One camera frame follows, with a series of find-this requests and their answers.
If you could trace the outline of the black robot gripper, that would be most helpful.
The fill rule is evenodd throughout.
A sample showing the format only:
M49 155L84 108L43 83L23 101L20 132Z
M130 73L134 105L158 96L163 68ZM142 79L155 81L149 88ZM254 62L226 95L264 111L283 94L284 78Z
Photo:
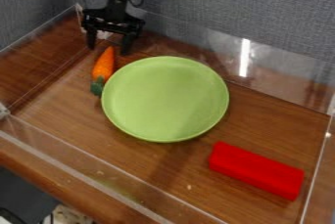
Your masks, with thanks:
M82 27L86 31L87 48L94 50L96 33L99 31L123 34L120 55L130 53L136 35L139 35L145 22L131 16L124 7L100 9L84 9Z

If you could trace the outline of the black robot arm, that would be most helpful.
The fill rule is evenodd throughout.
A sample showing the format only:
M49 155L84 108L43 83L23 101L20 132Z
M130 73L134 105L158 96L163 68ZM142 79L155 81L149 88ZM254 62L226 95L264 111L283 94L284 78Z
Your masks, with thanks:
M145 21L127 12L127 3L131 0L107 0L99 9L84 9L82 27L86 30L86 44L90 49L95 47L98 31L122 34L120 54L127 55L139 37Z

